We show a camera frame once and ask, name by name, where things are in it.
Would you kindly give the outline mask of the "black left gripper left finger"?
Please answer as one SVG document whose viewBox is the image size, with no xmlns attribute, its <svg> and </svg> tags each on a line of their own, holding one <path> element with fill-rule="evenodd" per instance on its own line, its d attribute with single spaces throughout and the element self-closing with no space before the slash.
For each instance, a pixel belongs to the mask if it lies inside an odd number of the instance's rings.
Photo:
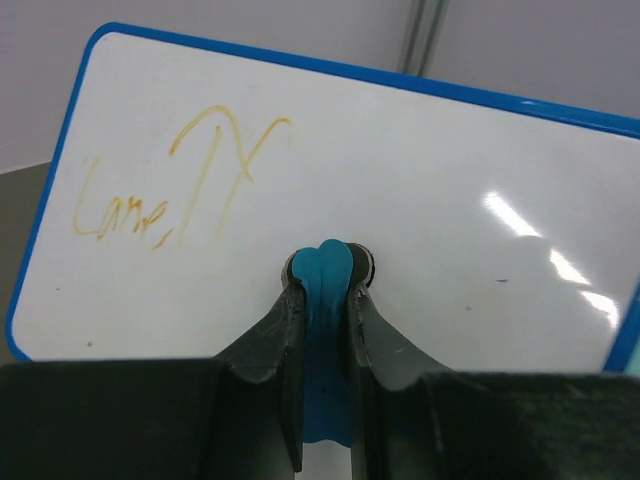
<svg viewBox="0 0 640 480">
<path fill-rule="evenodd" d="M 212 412 L 214 473 L 302 469 L 306 294 L 293 260 L 268 313 L 215 357 L 223 370 Z"/>
</svg>

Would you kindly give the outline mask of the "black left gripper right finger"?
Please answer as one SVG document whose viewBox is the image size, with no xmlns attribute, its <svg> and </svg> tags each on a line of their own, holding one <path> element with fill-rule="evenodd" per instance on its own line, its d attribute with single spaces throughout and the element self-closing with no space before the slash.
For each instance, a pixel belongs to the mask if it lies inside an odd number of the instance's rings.
<svg viewBox="0 0 640 480">
<path fill-rule="evenodd" d="M 425 378 L 450 373 L 378 311 L 368 291 L 372 253 L 347 245 L 353 270 L 344 310 L 344 366 L 352 412 L 354 479 L 437 479 L 438 421 Z"/>
</svg>

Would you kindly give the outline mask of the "blue whiteboard eraser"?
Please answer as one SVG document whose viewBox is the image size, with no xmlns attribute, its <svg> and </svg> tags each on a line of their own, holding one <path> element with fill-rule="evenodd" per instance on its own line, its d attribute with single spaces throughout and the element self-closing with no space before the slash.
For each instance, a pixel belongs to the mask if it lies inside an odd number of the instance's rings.
<svg viewBox="0 0 640 480">
<path fill-rule="evenodd" d="M 340 358 L 340 325 L 353 271 L 346 243 L 329 239 L 299 250 L 291 262 L 306 300 L 303 441 L 352 446 L 348 381 Z"/>
</svg>

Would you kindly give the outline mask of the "blue framed whiteboard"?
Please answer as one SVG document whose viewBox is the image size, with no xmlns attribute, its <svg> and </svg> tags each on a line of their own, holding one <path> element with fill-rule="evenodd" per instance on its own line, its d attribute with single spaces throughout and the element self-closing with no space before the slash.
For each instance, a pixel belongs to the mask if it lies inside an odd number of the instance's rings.
<svg viewBox="0 0 640 480">
<path fill-rule="evenodd" d="M 458 369 L 624 371 L 636 119 L 108 23 L 82 55 L 7 312 L 20 360 L 212 355 L 294 251 Z"/>
</svg>

